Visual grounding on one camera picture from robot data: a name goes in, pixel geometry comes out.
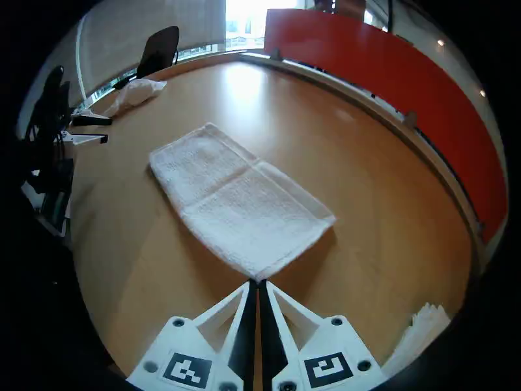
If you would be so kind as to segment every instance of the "office chair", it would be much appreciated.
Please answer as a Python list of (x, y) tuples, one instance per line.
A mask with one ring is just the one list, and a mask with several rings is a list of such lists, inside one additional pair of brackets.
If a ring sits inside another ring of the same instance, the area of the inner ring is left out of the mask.
[(114, 88), (116, 90), (122, 89), (134, 76), (137, 79), (141, 79), (171, 66), (174, 56), (175, 64), (177, 64), (177, 58), (179, 57), (178, 43), (179, 27), (177, 26), (167, 27), (151, 35), (145, 44), (145, 50), (143, 50), (143, 56), (137, 67), (137, 72), (118, 81), (114, 84)]

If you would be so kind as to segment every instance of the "wooden table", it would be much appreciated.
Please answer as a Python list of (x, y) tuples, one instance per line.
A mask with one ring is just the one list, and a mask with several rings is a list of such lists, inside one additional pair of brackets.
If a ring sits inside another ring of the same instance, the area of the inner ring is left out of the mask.
[(336, 215), (333, 229), (272, 281), (321, 316), (345, 315), (379, 363), (424, 303), (460, 308), (470, 236), (414, 152), (316, 85), (246, 63), (215, 65), (174, 77), (159, 97), (97, 129), (109, 143), (77, 160), (76, 272), (126, 375), (170, 316), (195, 317), (246, 279), (190, 234), (148, 167), (150, 151), (206, 122)]

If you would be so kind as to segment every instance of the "folded towel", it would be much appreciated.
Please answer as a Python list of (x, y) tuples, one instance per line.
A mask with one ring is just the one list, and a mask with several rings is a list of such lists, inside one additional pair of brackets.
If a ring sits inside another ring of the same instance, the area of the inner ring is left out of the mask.
[(152, 152), (150, 166), (190, 231), (257, 281), (289, 264), (335, 221), (291, 178), (213, 124)]

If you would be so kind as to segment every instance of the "chair backrest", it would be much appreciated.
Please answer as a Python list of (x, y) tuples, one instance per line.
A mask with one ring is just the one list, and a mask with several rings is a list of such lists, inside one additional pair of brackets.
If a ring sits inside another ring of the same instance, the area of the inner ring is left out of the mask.
[(144, 78), (151, 73), (171, 66), (178, 43), (179, 27), (177, 26), (167, 27), (151, 35), (147, 40), (141, 62), (137, 67), (137, 78)]

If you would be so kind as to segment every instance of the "red panel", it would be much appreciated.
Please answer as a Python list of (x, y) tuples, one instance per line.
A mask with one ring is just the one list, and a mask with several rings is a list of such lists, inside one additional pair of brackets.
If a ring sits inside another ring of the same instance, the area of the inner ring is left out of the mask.
[(361, 85), (403, 113), (447, 158), (485, 223), (488, 241), (507, 213), (505, 181), (494, 144), (472, 103), (427, 56), (355, 19), (306, 10), (269, 10), (264, 50), (323, 68)]

